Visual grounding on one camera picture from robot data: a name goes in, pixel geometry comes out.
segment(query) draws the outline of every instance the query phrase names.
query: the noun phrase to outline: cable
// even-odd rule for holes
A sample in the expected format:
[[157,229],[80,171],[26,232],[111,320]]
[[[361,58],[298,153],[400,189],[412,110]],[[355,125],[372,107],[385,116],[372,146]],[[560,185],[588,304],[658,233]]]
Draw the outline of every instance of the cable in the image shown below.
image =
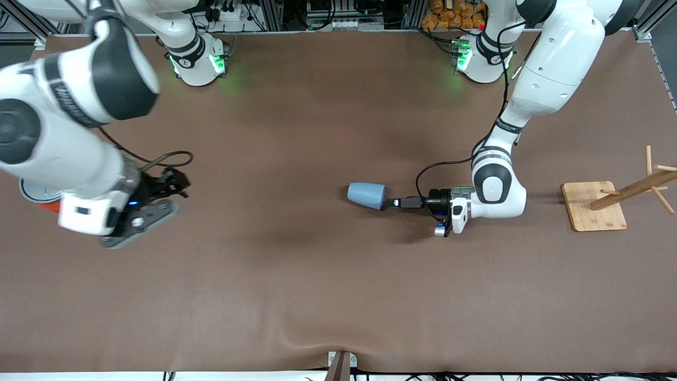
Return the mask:
[[[448,42],[448,43],[451,43],[452,40],[453,40],[453,39],[443,39],[443,38],[441,38],[441,37],[433,36],[433,33],[432,33],[432,32],[426,31],[425,29],[419,28],[418,26],[410,25],[410,26],[405,27],[405,29],[414,29],[415,31],[421,32],[423,35],[425,35],[425,36],[428,37],[429,39],[435,39],[435,40],[440,41],[440,42]],[[468,30],[466,30],[466,29],[461,29],[461,28],[449,28],[449,30],[450,30],[450,31],[461,31],[461,32],[468,33],[469,35],[472,35],[472,36],[475,36],[475,37],[479,37],[479,35],[480,35],[479,33],[472,33],[472,32],[470,32],[470,31],[468,31]]]
[[[505,83],[505,88],[504,88],[504,91],[503,91],[503,103],[501,104],[501,110],[499,111],[498,116],[496,117],[497,119],[501,116],[501,114],[503,113],[503,111],[504,111],[505,108],[506,108],[506,105],[508,104],[508,86],[510,85],[510,84],[508,83],[508,68],[506,68],[505,60],[503,59],[503,52],[501,51],[501,35],[502,35],[504,32],[509,31],[510,29],[517,28],[518,26],[523,26],[524,24],[526,24],[526,22],[521,22],[521,23],[519,23],[519,24],[515,24],[515,25],[512,25],[512,26],[508,26],[508,27],[506,27],[506,28],[503,28],[503,29],[498,33],[498,37],[497,37],[497,39],[496,39],[496,42],[497,42],[497,45],[498,45],[498,56],[501,58],[501,65],[502,65],[502,68],[503,68],[503,78],[504,78],[504,83]],[[478,148],[478,147],[481,148],[482,146],[484,146],[484,144],[486,143],[487,139],[489,138],[489,136],[490,136],[490,135],[492,134],[492,132],[494,131],[494,127],[495,127],[495,126],[496,126],[496,124],[493,123],[493,124],[492,124],[492,128],[489,129],[489,132],[487,132],[487,134],[484,135],[484,137],[483,137],[482,139],[478,140],[477,143],[475,143],[475,146],[473,147],[473,150],[472,150],[472,152],[471,152],[471,155],[470,155],[470,157],[468,157],[467,159],[456,160],[456,161],[440,161],[440,162],[438,162],[438,163],[430,164],[430,165],[428,165],[427,167],[423,168],[423,169],[418,173],[418,175],[416,175],[416,180],[414,181],[414,185],[416,185],[416,193],[418,193],[418,196],[421,198],[421,203],[423,204],[423,206],[425,207],[425,209],[428,211],[428,213],[431,215],[431,217],[433,217],[433,218],[435,219],[435,221],[440,222],[440,223],[444,222],[443,219],[437,217],[437,216],[433,213],[433,211],[430,209],[430,206],[428,205],[428,202],[425,200],[425,198],[423,198],[423,193],[421,192],[421,189],[420,189],[420,187],[419,187],[419,185],[418,185],[418,181],[419,181],[420,177],[421,177],[426,171],[428,171],[428,169],[431,169],[431,168],[434,168],[434,167],[439,167],[440,165],[463,164],[463,163],[467,163],[467,162],[473,160],[473,159],[475,158],[475,156],[477,155],[477,153],[479,152],[479,150],[478,150],[477,148]],[[445,233],[445,236],[446,236],[446,235],[449,233],[449,232],[448,232],[448,226],[446,226],[445,228],[447,229],[447,232]]]
[[317,29],[325,28],[332,23],[334,17],[336,16],[336,3],[334,2],[334,0],[327,0],[327,19],[320,26],[308,25],[305,21],[301,19],[301,14],[299,13],[299,10],[301,9],[301,5],[306,3],[306,1],[307,0],[297,0],[296,17],[297,20],[299,21],[299,24],[301,24],[302,27],[306,28],[309,31],[316,31]]
[[190,14],[190,20],[192,20],[192,22],[193,22],[193,27],[194,27],[196,30],[202,29],[202,30],[204,30],[204,31],[207,31],[208,28],[207,28],[203,23],[200,23],[200,26],[198,26],[198,25],[196,24],[195,16],[193,16],[193,12],[189,12],[189,14]]
[[261,29],[261,32],[265,32],[266,30],[263,27],[263,23],[259,20],[259,17],[253,11],[251,0],[243,0],[242,3],[247,8],[247,12],[249,12],[249,14],[252,16],[252,19],[254,20],[256,26],[258,26],[259,29]]
[[230,45],[230,49],[228,49],[228,58],[231,58],[233,54],[235,54],[235,44],[238,42],[238,34],[235,33],[235,39],[233,40],[233,44]]
[[[142,168],[142,172],[145,172],[145,171],[149,170],[150,168],[152,168],[156,165],[158,167],[165,167],[165,168],[185,167],[186,165],[193,162],[193,159],[195,157],[195,155],[193,155],[193,153],[190,152],[190,151],[173,151],[173,152],[170,152],[170,153],[166,153],[166,154],[164,154],[164,155],[162,155],[162,156],[160,156],[157,159],[152,160],[152,161],[148,160],[148,159],[144,159],[143,157],[141,157],[141,156],[131,152],[127,148],[125,148],[125,146],[120,144],[111,135],[109,135],[108,132],[106,132],[106,130],[104,130],[103,127],[99,126],[98,129],[106,137],[106,139],[108,139],[111,143],[115,144],[115,148],[117,148],[120,151],[123,151],[124,153],[127,153],[128,155],[132,156],[134,159],[137,159],[139,161],[143,161],[144,163],[146,163],[147,165]],[[172,156],[177,156],[177,155],[186,155],[186,156],[188,156],[188,160],[181,162],[181,163],[177,163],[177,164],[162,164],[163,161],[167,160],[168,158],[170,158]]]
[[5,16],[7,16],[7,18],[6,18],[5,21],[2,23],[2,25],[0,25],[0,29],[2,29],[2,28],[4,28],[5,25],[7,25],[7,23],[9,22],[9,14],[8,14],[8,13],[5,13],[5,11],[2,10],[2,9],[0,9],[0,12],[1,12],[1,13],[0,13],[0,21],[2,21],[2,19],[3,19]]

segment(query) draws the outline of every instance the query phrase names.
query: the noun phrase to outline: brown tablecloth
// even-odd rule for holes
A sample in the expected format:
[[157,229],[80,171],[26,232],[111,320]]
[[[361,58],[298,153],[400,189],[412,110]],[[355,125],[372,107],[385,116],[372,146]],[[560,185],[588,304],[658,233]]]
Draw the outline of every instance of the brown tablecloth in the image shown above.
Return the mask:
[[[47,52],[85,42],[50,38]],[[418,170],[486,133],[500,82],[451,75],[416,33],[242,36],[227,79],[201,88],[141,44],[162,96],[108,131],[146,157],[193,151],[190,198],[108,251],[1,174],[2,371],[305,369],[336,349],[373,372],[676,369],[677,220],[644,195],[623,204],[627,230],[575,233],[559,195],[638,180],[647,144],[675,162],[677,116],[632,33],[607,38],[571,101],[527,126],[524,215],[448,239],[423,213],[350,204],[345,187],[414,194]],[[469,180],[469,165],[443,167],[422,187]]]

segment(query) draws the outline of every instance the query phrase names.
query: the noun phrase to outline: wooden stand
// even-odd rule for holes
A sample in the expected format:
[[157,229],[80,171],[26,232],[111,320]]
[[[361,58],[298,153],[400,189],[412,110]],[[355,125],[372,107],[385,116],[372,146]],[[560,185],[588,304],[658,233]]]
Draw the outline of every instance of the wooden stand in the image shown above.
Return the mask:
[[562,185],[562,194],[567,204],[571,227],[574,231],[622,230],[628,227],[623,210],[619,204],[641,193],[653,193],[668,210],[674,209],[660,191],[661,186],[677,179],[677,167],[651,165],[651,146],[647,146],[647,177],[616,190],[609,181],[568,182]]

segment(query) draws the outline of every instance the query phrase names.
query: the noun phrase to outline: wire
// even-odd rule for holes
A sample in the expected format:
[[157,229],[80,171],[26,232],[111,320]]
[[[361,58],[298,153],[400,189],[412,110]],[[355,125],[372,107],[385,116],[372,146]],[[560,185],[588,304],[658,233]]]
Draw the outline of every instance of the wire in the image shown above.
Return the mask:
[[596,374],[595,376],[591,376],[588,374],[561,374],[557,376],[544,376],[538,379],[538,381],[547,381],[547,380],[552,380],[552,381],[571,381],[571,380],[583,380],[583,381],[599,381],[602,380],[603,378],[607,377],[633,377],[633,378],[641,378],[643,380],[648,380],[648,381],[659,381],[660,379],[657,377],[654,377],[651,374],[637,374],[637,373],[632,373],[632,372],[614,372],[614,373],[609,373],[609,374]]
[[195,21],[195,16],[193,16],[193,12],[189,12],[189,14],[190,14],[190,20],[192,20],[193,27],[195,29],[198,29],[198,30],[202,29],[204,31],[206,31],[208,29],[203,23],[200,23],[200,26],[197,25],[197,23]]
[[320,26],[308,25],[305,21],[301,19],[301,14],[299,13],[299,10],[301,9],[301,6],[303,4],[307,4],[306,1],[307,0],[297,0],[296,17],[297,20],[299,21],[299,24],[301,24],[302,27],[306,28],[309,31],[316,31],[317,29],[322,29],[332,23],[334,17],[336,16],[336,3],[334,2],[334,0],[327,0],[327,19]]
[[243,0],[242,3],[247,8],[247,12],[249,12],[249,14],[252,16],[252,19],[254,20],[254,23],[256,24],[256,26],[258,26],[259,29],[261,29],[261,32],[265,32],[265,28],[263,27],[263,23],[259,20],[259,17],[253,11],[251,0]]
[[[508,82],[508,68],[506,68],[505,60],[503,59],[503,51],[501,50],[501,35],[502,35],[504,32],[509,31],[510,29],[517,28],[517,27],[519,27],[519,26],[523,26],[524,24],[526,24],[526,22],[521,22],[521,23],[519,23],[519,24],[515,24],[515,25],[512,25],[512,26],[508,26],[508,27],[506,27],[506,28],[503,28],[503,29],[498,33],[498,37],[497,37],[497,39],[496,39],[496,42],[497,42],[497,45],[498,45],[498,56],[501,58],[501,66],[502,66],[502,68],[503,68],[503,78],[504,78],[504,83],[505,83],[505,87],[504,87],[504,91],[503,91],[503,103],[501,104],[501,110],[499,111],[498,116],[496,117],[497,119],[498,119],[498,117],[501,116],[501,114],[503,113],[503,111],[505,111],[506,105],[508,104],[508,86],[510,86],[510,83]],[[478,150],[477,148],[478,148],[478,147],[481,148],[481,147],[484,146],[484,144],[486,143],[487,139],[489,138],[489,136],[490,136],[490,135],[492,134],[492,132],[494,131],[494,127],[495,127],[495,126],[496,126],[496,124],[493,123],[493,124],[492,124],[492,128],[489,129],[489,132],[487,132],[487,134],[484,135],[484,137],[483,137],[482,139],[478,140],[477,143],[475,143],[475,146],[473,147],[473,150],[472,150],[472,152],[471,152],[471,155],[470,155],[470,157],[468,157],[467,159],[456,160],[456,161],[440,161],[440,162],[438,162],[438,163],[430,164],[430,165],[428,165],[427,167],[423,168],[423,169],[418,173],[418,175],[416,175],[416,180],[414,181],[414,184],[416,185],[416,192],[418,193],[418,196],[421,198],[421,203],[423,204],[423,206],[425,207],[425,209],[428,211],[428,213],[431,215],[431,217],[433,217],[433,218],[435,219],[435,221],[440,222],[440,223],[445,222],[443,219],[437,217],[437,216],[433,213],[433,211],[430,209],[430,205],[428,205],[428,202],[427,202],[427,201],[425,200],[425,198],[423,197],[423,193],[421,193],[421,189],[420,189],[420,187],[419,187],[419,185],[418,185],[418,181],[419,181],[420,177],[423,176],[423,174],[424,174],[426,171],[428,171],[428,169],[431,169],[431,168],[434,168],[434,167],[439,167],[440,165],[463,164],[463,163],[467,163],[467,162],[473,160],[473,159],[475,158],[475,156],[477,156],[477,153],[479,152],[479,150]],[[448,226],[445,226],[445,229],[447,230],[447,231],[445,232],[445,236],[446,236],[446,235],[449,233],[449,232],[448,232],[449,227],[448,227]]]
[[235,39],[233,40],[232,45],[230,45],[230,49],[228,49],[228,58],[231,58],[233,54],[235,54],[235,44],[238,42],[238,34],[235,33]]
[[2,25],[0,25],[0,29],[2,29],[2,28],[4,28],[5,25],[7,25],[7,23],[9,22],[9,14],[8,14],[8,13],[5,13],[5,11],[3,11],[2,9],[0,9],[0,12],[1,12],[1,13],[0,13],[0,21],[2,21],[2,19],[3,19],[5,16],[7,16],[7,18],[6,18],[5,21],[2,23]]
[[[424,36],[428,37],[429,39],[434,39],[436,41],[448,42],[448,43],[451,43],[453,41],[453,39],[443,39],[441,37],[434,36],[432,34],[432,32],[426,31],[425,29],[419,28],[418,26],[411,25],[411,26],[405,27],[405,29],[414,29],[415,31],[421,32]],[[450,31],[461,31],[461,32],[468,33],[469,35],[473,35],[473,36],[476,36],[476,37],[479,37],[479,35],[480,35],[479,33],[472,33],[470,31],[467,31],[466,29],[461,29],[461,28],[449,28],[449,30]]]
[[[145,172],[145,171],[149,170],[150,168],[152,168],[154,166],[165,167],[165,168],[185,167],[186,165],[193,162],[193,159],[195,157],[195,155],[193,155],[193,153],[190,152],[190,151],[173,151],[173,152],[170,152],[170,153],[166,153],[166,154],[158,157],[157,159],[151,161],[151,160],[145,159],[145,158],[133,153],[132,151],[128,150],[127,148],[125,148],[125,146],[120,144],[111,135],[109,135],[108,132],[106,132],[106,130],[104,130],[103,127],[99,126],[98,129],[106,137],[106,139],[108,139],[111,143],[115,144],[115,148],[117,148],[120,151],[123,151],[124,153],[127,153],[128,155],[132,156],[134,159],[137,159],[139,161],[143,161],[144,163],[146,163],[147,165],[144,166],[141,169],[142,172]],[[188,160],[181,162],[181,163],[177,163],[177,164],[163,164],[162,163],[163,161],[167,160],[168,158],[170,158],[172,156],[177,156],[177,155],[186,155],[186,156],[188,156]]]

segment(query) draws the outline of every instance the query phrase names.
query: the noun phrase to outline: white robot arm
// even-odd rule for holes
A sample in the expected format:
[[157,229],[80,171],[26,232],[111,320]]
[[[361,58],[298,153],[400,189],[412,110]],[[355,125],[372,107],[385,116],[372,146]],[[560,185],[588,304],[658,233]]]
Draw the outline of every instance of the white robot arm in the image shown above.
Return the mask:
[[80,233],[131,236],[129,218],[168,182],[188,185],[178,171],[151,178],[89,130],[147,115],[160,91],[123,19],[113,0],[92,0],[89,45],[0,71],[0,169],[63,190],[59,225]]
[[[528,2],[518,0],[516,8]],[[605,35],[611,32],[605,27],[618,14],[624,1],[539,2],[547,7],[536,7],[536,19],[529,20],[529,12],[520,12],[527,16],[527,23],[543,22],[541,37],[515,83],[506,108],[487,139],[473,153],[475,191],[469,199],[459,197],[452,204],[453,209],[469,203],[468,218],[512,218],[523,213],[527,191],[512,168],[512,146],[532,117],[554,113],[570,99],[590,70]],[[632,17],[627,16],[629,4],[636,12],[634,3],[637,2],[625,1],[620,16],[625,18],[622,24]],[[459,224],[454,232],[460,233],[462,229]]]
[[461,233],[471,218],[520,216],[527,191],[512,168],[512,146],[534,116],[558,111],[576,91],[605,35],[618,31],[637,13],[638,0],[486,0],[489,18],[479,36],[467,36],[472,53],[461,70],[488,83],[503,73],[523,26],[542,22],[542,34],[525,63],[508,104],[488,137],[474,149],[473,186],[431,190],[428,197],[385,199],[385,188],[353,183],[350,200],[383,206],[425,207],[438,221],[435,235]]
[[[87,0],[20,0],[31,11],[50,20],[78,23]],[[153,30],[170,53],[176,74],[191,86],[210,84],[225,75],[227,45],[208,33],[198,33],[181,11],[199,0],[118,0],[124,12]]]

